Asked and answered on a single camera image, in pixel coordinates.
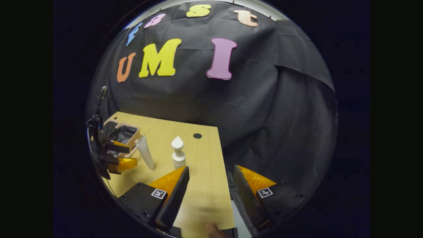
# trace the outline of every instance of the white tube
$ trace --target white tube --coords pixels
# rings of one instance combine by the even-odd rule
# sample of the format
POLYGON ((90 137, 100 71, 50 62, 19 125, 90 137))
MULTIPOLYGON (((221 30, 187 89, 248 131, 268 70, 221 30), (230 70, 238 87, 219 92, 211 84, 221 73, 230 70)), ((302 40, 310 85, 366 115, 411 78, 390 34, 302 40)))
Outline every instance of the white tube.
POLYGON ((154 170, 156 168, 156 164, 154 163, 153 158, 151 157, 151 153, 150 153, 150 150, 148 149, 147 139, 145 135, 143 135, 138 140, 136 146, 144 162, 147 164, 148 168, 151 170, 154 170))

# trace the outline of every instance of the hand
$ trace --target hand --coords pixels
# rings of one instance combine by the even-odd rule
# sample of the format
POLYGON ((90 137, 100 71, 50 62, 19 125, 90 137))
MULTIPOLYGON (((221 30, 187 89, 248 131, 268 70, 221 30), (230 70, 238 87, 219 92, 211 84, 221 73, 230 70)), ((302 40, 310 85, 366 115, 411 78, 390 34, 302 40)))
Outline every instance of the hand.
POLYGON ((215 223, 207 223, 206 231, 209 238, 228 238, 223 231, 217 228, 215 223))

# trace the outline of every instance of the pink letter i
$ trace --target pink letter i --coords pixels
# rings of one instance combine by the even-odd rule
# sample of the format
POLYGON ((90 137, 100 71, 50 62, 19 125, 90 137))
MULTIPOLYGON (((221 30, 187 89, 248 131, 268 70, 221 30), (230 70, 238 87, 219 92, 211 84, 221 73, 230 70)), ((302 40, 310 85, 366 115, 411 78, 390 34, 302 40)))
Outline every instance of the pink letter i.
POLYGON ((211 41, 214 44, 213 63, 206 75, 211 78, 229 80, 232 78, 232 74, 229 72, 229 61, 236 43, 224 38, 212 38, 211 41))

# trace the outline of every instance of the wooden table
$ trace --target wooden table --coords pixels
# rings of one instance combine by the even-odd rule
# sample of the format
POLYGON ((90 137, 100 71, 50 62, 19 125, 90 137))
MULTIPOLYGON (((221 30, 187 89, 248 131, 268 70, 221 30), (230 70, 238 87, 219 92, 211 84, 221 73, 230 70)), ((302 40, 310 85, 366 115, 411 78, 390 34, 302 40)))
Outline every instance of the wooden table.
POLYGON ((117 197, 122 196, 138 182, 149 184, 174 170, 170 143, 179 136, 184 142, 190 181, 175 227, 181 228, 182 237, 207 237, 205 225, 214 222, 219 229, 234 227, 231 198, 226 179, 222 148, 217 127, 160 120, 117 112, 111 118, 139 127, 146 135, 148 147, 156 169, 150 170, 136 150, 131 157, 138 158, 138 165, 119 174, 110 174, 110 187, 117 197), (202 135, 195 139, 193 134, 202 135))

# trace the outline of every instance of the yellow letter m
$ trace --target yellow letter m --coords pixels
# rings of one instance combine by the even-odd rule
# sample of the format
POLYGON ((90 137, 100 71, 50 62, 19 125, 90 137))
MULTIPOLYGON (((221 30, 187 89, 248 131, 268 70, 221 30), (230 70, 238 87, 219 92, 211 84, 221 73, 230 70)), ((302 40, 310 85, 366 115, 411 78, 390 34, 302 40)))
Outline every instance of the yellow letter m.
POLYGON ((175 59, 176 47, 181 43, 181 39, 170 39, 168 40, 157 54, 156 45, 149 44, 144 47, 144 59, 141 66, 141 71, 138 74, 139 77, 147 77, 148 70, 150 74, 156 73, 157 67, 160 64, 160 68, 157 71, 158 76, 172 76, 176 70, 173 67, 173 60, 175 59))

